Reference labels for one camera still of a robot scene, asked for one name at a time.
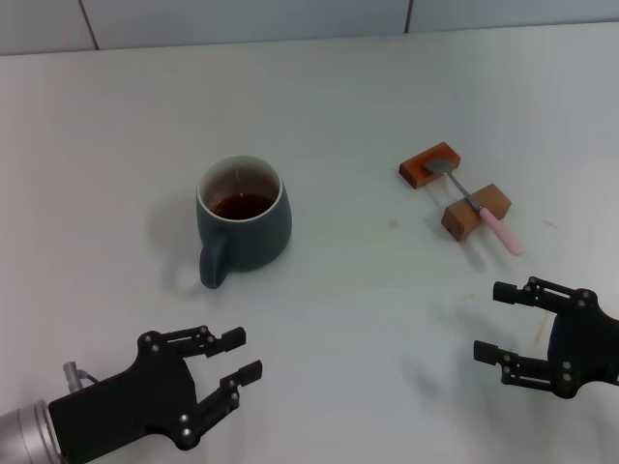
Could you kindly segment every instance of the dark green mug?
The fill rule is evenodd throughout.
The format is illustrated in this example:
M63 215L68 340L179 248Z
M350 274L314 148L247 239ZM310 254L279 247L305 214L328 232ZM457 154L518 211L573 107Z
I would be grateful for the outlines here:
M245 206L244 198L258 199L259 209ZM208 288L218 288L230 271L270 263L290 239L286 189L263 159L235 156L214 162L197 188L196 211L202 241L200 280Z

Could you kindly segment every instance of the metal spoon head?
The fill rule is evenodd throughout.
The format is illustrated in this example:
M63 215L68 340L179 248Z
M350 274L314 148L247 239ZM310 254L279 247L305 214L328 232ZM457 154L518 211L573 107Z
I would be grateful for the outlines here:
M424 163L424 168L432 174L449 174L454 167L448 159L430 159Z

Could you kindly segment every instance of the wooden block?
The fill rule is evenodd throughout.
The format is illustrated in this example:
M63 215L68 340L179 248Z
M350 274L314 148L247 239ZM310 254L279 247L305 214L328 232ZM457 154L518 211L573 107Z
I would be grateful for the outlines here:
M473 193L473 198L484 208L488 208L497 219L504 218L510 206L512 206L510 199L495 184L477 190ZM466 201L466 198L462 198L445 208L441 220L443 227L452 234L457 242L464 240L481 223L482 219Z
M454 169L460 164L460 157L452 150L452 147L445 142L441 142L429 150L425 150L416 157L403 162L399 166L399 175L406 179L406 182L408 182L413 189L423 187L429 181L433 181L441 176L441 174L432 174L424 168L424 163L426 161L436 158L449 160Z

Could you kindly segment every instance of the mug handle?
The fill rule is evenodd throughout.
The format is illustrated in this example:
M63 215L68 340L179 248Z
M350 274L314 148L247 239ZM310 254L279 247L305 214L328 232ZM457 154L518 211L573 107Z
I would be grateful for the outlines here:
M227 262L228 237L219 235L200 252L200 280L208 288L219 288L230 271Z

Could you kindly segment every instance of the spoon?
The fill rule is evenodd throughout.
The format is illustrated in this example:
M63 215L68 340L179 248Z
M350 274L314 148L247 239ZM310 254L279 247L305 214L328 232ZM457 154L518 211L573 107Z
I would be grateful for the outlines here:
M456 185L457 189L462 192L464 198L466 198L473 209L477 211L487 226L492 229L492 232L494 232L507 251L514 256L519 256L522 254L522 245L517 238L512 235L503 222L497 219L488 208L484 208L480 205L477 200L475 200L475 198L473 198L471 194L466 191L466 188L464 188L462 184L456 180L454 174L452 174L452 164L447 159L431 159L424 163L424 167L433 174L447 174L447 176L449 176L452 182Z

